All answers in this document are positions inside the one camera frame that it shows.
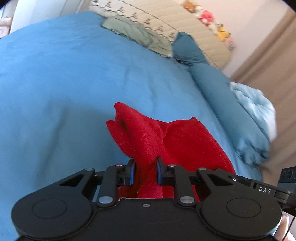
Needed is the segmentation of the red knit garment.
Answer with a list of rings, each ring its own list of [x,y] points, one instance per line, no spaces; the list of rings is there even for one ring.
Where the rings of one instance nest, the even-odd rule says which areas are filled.
[[[180,165],[192,172],[200,167],[235,172],[220,145],[195,117],[166,123],[121,102],[114,108],[115,119],[107,121],[107,128],[122,152],[133,158],[136,165],[133,185],[121,187],[119,197],[173,197],[172,187],[157,184],[157,157],[166,165]]]

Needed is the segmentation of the teal rolled duvet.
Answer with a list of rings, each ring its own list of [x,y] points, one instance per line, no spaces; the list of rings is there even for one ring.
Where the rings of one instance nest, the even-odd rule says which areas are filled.
[[[267,161],[269,141],[230,90],[229,78],[204,63],[194,64],[189,70],[227,133],[237,156],[250,166]]]

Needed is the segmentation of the light blue blanket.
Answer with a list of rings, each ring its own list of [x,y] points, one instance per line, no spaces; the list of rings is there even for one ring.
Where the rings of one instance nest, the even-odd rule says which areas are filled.
[[[269,142],[272,143],[278,135],[276,110],[273,104],[259,89],[233,81],[230,82],[229,86],[240,105],[255,121]]]

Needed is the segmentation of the beige curtain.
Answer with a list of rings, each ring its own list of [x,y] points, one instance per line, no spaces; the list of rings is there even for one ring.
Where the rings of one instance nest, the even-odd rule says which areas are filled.
[[[276,185],[283,168],[295,166],[295,12],[283,18],[232,80],[260,89],[276,109],[277,138],[260,166],[264,182]]]

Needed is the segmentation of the blue bed sheet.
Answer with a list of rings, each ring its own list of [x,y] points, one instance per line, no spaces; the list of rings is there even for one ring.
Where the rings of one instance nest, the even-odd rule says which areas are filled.
[[[239,157],[189,69],[101,26],[93,12],[22,28],[1,39],[1,240],[15,240],[23,196],[82,169],[128,161],[106,122],[122,102],[156,120],[196,117],[240,176]]]

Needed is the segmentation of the light pink plush toy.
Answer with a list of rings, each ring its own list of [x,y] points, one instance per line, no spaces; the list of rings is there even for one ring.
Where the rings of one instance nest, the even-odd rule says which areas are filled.
[[[226,45],[226,47],[229,51],[233,51],[236,47],[236,44],[235,44],[234,39],[232,37],[228,37],[224,41],[224,44]]]

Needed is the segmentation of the yellow plush toy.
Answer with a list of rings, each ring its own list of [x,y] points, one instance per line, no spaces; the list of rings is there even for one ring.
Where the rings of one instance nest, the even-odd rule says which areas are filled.
[[[231,33],[225,30],[224,26],[221,25],[218,27],[218,33],[217,33],[217,38],[221,41],[224,42],[226,41],[227,38],[231,36]]]

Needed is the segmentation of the dark teal pillow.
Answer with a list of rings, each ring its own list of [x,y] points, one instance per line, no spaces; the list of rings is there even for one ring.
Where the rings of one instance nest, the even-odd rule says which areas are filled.
[[[178,32],[172,43],[173,57],[180,63],[193,66],[197,63],[209,64],[204,53],[191,35]]]

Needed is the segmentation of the cream white plush toy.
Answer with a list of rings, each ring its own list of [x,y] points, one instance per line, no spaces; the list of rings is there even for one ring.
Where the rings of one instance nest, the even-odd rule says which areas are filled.
[[[208,25],[208,28],[212,31],[212,32],[217,32],[219,30],[219,27],[222,27],[223,24],[221,22],[219,22],[218,20],[214,20],[213,22],[210,22],[210,24]]]

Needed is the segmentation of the green pillow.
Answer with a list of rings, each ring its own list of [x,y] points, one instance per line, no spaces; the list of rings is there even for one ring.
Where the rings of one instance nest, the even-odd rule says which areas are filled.
[[[173,56],[171,43],[165,37],[146,29],[139,23],[132,22],[121,16],[112,16],[105,19],[101,25],[105,29],[122,35],[162,57],[169,58]]]

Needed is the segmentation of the white wardrobe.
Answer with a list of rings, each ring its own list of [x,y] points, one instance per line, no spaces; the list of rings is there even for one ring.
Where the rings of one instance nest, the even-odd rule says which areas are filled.
[[[11,32],[44,20],[86,11],[91,0],[18,0],[1,7],[1,18],[12,17]]]

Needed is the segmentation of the brown plush toy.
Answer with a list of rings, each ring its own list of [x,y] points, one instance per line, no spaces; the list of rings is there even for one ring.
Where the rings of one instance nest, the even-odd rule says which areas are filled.
[[[190,13],[195,13],[196,12],[196,7],[198,5],[193,3],[192,1],[185,1],[183,3],[183,8],[186,9]]]

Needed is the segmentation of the beige quilted headboard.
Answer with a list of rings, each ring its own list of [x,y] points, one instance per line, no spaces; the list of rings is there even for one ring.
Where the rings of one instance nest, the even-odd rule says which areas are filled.
[[[105,18],[119,15],[173,42],[178,32],[193,37],[209,64],[223,70],[232,53],[208,25],[183,8],[185,1],[91,1],[89,10]]]

